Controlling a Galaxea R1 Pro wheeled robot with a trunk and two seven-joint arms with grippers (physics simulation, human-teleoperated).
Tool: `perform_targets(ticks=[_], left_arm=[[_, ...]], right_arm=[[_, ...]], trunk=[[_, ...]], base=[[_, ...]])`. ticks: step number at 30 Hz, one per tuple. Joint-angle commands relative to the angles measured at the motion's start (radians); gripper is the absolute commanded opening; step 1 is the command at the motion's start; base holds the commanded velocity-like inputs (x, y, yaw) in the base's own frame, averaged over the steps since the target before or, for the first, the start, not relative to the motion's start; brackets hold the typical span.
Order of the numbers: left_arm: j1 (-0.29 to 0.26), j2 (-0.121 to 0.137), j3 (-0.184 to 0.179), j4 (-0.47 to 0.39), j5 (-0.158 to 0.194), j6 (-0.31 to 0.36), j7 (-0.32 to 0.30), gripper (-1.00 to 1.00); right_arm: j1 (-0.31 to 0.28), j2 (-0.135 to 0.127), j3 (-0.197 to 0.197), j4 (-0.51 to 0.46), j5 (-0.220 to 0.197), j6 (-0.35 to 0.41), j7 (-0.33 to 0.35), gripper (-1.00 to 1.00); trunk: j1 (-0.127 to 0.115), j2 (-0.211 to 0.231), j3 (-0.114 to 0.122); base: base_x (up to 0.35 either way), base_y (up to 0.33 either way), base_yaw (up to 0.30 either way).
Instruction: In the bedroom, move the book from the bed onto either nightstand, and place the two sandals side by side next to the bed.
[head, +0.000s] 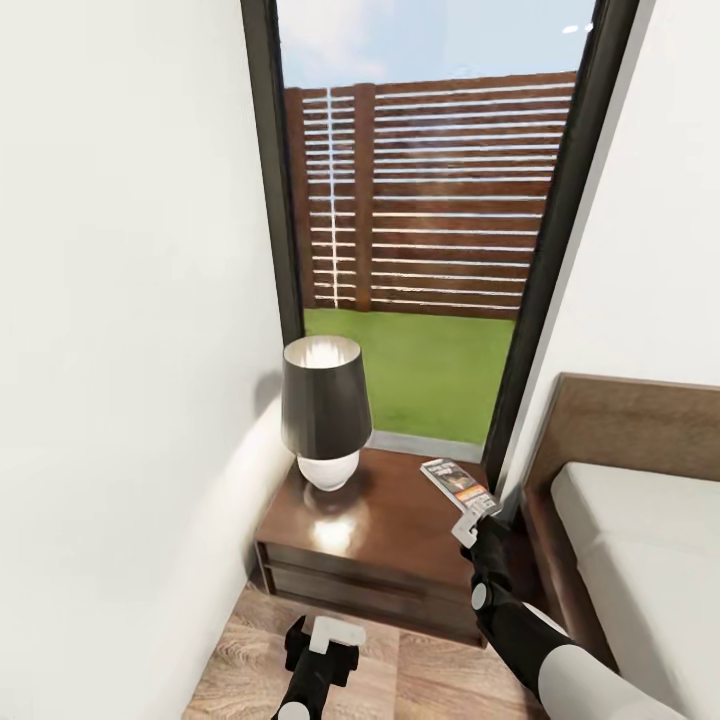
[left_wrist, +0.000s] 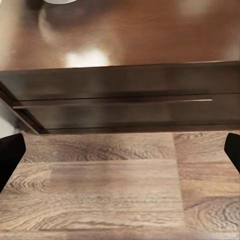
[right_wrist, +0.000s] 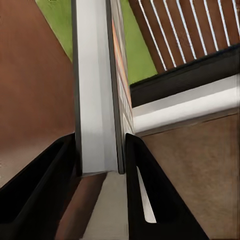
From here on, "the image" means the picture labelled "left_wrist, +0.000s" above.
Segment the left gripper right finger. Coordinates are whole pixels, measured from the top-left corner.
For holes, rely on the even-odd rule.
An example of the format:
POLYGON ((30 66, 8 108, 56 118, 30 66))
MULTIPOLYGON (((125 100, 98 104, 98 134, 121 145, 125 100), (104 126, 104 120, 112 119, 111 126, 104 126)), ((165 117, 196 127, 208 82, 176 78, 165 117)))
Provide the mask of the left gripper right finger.
POLYGON ((240 135, 235 133, 228 133, 224 151, 237 168, 238 172, 240 173, 240 135))

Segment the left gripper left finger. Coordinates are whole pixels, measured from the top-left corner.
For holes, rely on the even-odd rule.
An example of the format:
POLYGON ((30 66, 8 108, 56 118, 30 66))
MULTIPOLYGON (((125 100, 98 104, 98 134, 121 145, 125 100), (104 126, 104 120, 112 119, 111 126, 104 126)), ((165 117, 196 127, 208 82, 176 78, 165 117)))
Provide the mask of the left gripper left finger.
POLYGON ((22 133, 0 138, 0 193, 26 153, 22 133))

